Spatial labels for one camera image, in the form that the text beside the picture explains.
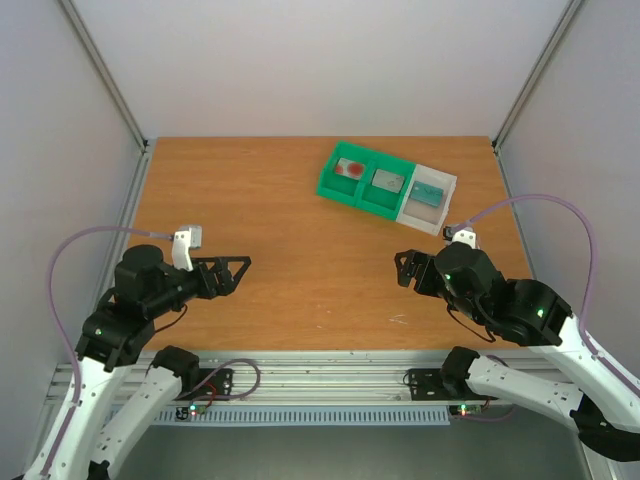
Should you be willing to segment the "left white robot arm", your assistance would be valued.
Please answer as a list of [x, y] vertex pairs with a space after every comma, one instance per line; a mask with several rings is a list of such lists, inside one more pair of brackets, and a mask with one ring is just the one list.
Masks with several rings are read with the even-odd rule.
[[233, 293], [248, 256], [165, 262], [154, 245], [125, 251], [115, 284], [85, 320], [72, 352], [73, 375], [47, 439], [25, 479], [112, 479], [158, 411], [195, 395], [203, 381], [197, 355], [179, 347], [159, 351], [139, 389], [112, 419], [106, 415], [120, 386], [157, 333], [155, 321], [192, 299]]

